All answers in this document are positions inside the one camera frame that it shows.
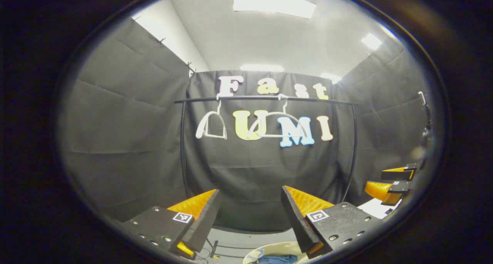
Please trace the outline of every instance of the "white wall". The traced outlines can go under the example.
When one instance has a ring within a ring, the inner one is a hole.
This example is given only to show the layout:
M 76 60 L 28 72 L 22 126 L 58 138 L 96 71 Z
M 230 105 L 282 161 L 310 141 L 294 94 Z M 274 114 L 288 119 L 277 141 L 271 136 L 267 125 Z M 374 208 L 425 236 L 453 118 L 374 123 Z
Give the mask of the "white wall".
M 195 47 L 185 27 L 171 4 L 171 0 L 160 0 L 132 16 L 144 29 L 158 40 L 166 38 L 163 45 L 197 72 L 209 71 L 199 50 Z

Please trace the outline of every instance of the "white hanger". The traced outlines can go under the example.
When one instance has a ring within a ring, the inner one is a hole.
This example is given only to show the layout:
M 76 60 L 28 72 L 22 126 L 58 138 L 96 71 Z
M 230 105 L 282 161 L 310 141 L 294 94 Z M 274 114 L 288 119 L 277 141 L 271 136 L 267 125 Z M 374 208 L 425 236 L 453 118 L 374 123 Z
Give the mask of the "white hanger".
M 282 112 L 269 112 L 267 115 L 265 115 L 265 117 L 267 116 L 270 116 L 270 115 L 281 115 L 281 116 L 285 116 L 285 117 L 289 117 L 293 120 L 295 120 L 300 126 L 301 126 L 301 129 L 303 130 L 303 134 L 300 134 L 299 135 L 277 135 L 277 134 L 262 134 L 260 132 L 257 132 L 257 134 L 261 137 L 306 137 L 308 138 L 308 134 L 307 134 L 307 131 L 305 129 L 305 127 L 303 127 L 303 124 L 300 123 L 300 121 L 295 118 L 293 115 L 289 115 L 286 113 L 286 106 L 287 106 L 287 99 L 289 97 L 284 95 L 284 94 L 279 94 L 278 95 L 278 99 L 281 100 L 281 99 L 285 99 L 286 100 L 286 103 L 284 104 L 284 106 L 282 106 Z M 248 134 L 246 135 L 247 138 L 251 138 L 252 137 L 252 134 L 253 134 L 253 130 L 255 129 L 255 127 L 257 127 L 257 125 L 260 123 L 260 118 L 258 118 L 253 124 L 252 124 L 252 127 L 250 127 L 250 130 L 248 131 Z
M 197 132 L 195 133 L 195 137 L 197 139 L 202 138 L 202 136 L 206 137 L 212 137 L 212 138 L 221 138 L 221 139 L 228 139 L 228 136 L 226 134 L 226 125 L 224 124 L 224 120 L 222 119 L 220 115 L 220 110 L 221 110 L 221 100 L 219 99 L 219 94 L 216 96 L 216 100 L 219 101 L 219 105 L 217 106 L 217 112 L 215 111 L 210 111 L 206 115 L 204 115 L 204 118 L 200 120 L 199 126 L 197 127 Z M 220 118 L 221 123 L 222 123 L 222 136 L 221 135 L 213 135 L 208 133 L 209 129 L 209 116 L 210 115 L 216 115 L 217 117 Z

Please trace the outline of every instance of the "blue cloth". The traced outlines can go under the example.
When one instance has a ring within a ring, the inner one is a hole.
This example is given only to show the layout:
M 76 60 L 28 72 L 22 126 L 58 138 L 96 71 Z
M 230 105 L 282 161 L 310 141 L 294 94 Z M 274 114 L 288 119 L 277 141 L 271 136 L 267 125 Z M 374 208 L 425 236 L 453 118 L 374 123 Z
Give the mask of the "blue cloth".
M 293 264 L 298 261 L 296 255 L 270 256 L 266 255 L 258 259 L 258 264 Z

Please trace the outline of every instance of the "ceiling light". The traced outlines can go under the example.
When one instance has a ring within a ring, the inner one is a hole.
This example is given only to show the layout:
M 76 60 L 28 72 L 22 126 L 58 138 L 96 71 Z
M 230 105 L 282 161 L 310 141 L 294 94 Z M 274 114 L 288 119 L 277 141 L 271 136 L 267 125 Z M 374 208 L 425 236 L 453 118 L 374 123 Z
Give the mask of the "ceiling light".
M 382 44 L 382 41 L 380 41 L 371 33 L 368 33 L 368 35 L 365 38 L 361 39 L 361 41 L 372 50 L 376 50 Z
M 336 76 L 330 73 L 322 73 L 320 77 L 330 79 L 332 81 L 332 84 L 338 83 L 342 79 L 340 76 Z
M 240 67 L 242 71 L 282 72 L 284 67 L 277 65 L 247 64 Z
M 304 0 L 233 0 L 235 11 L 263 11 L 311 18 L 314 3 Z

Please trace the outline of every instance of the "white ceiling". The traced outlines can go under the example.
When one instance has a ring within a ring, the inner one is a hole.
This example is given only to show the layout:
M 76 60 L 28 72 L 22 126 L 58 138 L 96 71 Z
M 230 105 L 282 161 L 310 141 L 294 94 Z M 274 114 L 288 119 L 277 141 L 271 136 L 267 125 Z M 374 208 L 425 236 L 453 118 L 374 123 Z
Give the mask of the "white ceiling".
M 286 72 L 343 77 L 371 53 L 361 39 L 382 27 L 347 0 L 315 3 L 307 20 L 281 13 L 234 12 L 233 0 L 171 0 L 210 70 L 273 64 Z

